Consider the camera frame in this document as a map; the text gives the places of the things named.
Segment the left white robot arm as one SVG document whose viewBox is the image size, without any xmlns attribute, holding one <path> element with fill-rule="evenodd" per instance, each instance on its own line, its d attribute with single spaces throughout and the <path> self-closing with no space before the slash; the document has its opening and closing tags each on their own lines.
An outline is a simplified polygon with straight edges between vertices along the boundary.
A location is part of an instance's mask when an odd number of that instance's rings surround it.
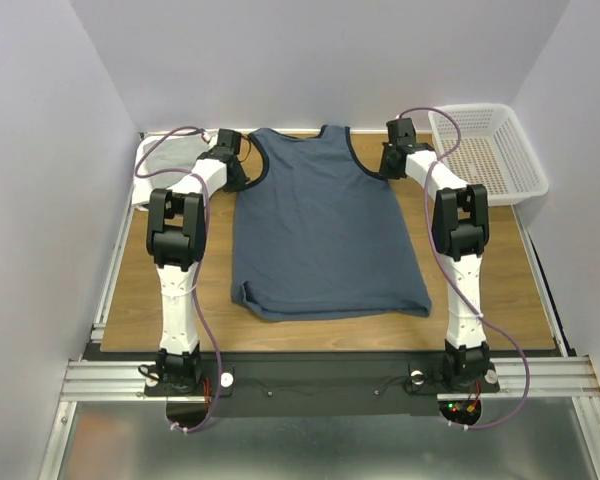
<svg viewBox="0 0 600 480">
<path fill-rule="evenodd" d="M 210 393 L 203 372 L 200 339 L 196 328 L 196 287 L 203 261 L 210 220 L 210 198 L 219 190 L 237 192 L 249 183 L 239 159 L 243 135 L 220 129 L 213 136 L 190 127 L 207 148 L 191 167 L 162 167 L 149 172 L 149 155 L 175 134 L 176 128 L 157 140 L 137 160 L 134 186 L 166 173 L 183 177 L 169 187 L 154 188 L 138 205 L 147 209 L 146 248 L 160 282 L 162 328 L 155 363 L 142 365 L 147 396 L 188 396 Z"/>
</svg>

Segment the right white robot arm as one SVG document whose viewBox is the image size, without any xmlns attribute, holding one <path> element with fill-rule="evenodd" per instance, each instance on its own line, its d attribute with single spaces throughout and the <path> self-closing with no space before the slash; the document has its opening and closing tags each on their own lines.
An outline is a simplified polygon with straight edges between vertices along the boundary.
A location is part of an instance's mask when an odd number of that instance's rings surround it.
<svg viewBox="0 0 600 480">
<path fill-rule="evenodd" d="M 379 173 L 411 178 L 423 188 L 430 245 L 448 285 L 439 378 L 444 386 L 462 390 L 484 376 L 490 363 L 480 309 L 480 270 L 490 236 L 487 190 L 458 177 L 431 146 L 419 142 L 411 119 L 390 120 L 387 131 Z"/>
</svg>

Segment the blue tank top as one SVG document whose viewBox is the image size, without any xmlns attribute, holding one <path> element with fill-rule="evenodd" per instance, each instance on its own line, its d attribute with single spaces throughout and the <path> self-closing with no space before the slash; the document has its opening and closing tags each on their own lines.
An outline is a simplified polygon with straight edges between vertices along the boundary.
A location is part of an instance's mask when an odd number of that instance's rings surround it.
<svg viewBox="0 0 600 480">
<path fill-rule="evenodd" d="M 249 134 L 263 169 L 236 196 L 231 300 L 267 321 L 397 312 L 428 317 L 428 294 L 390 184 L 344 126 L 307 138 Z"/>
</svg>

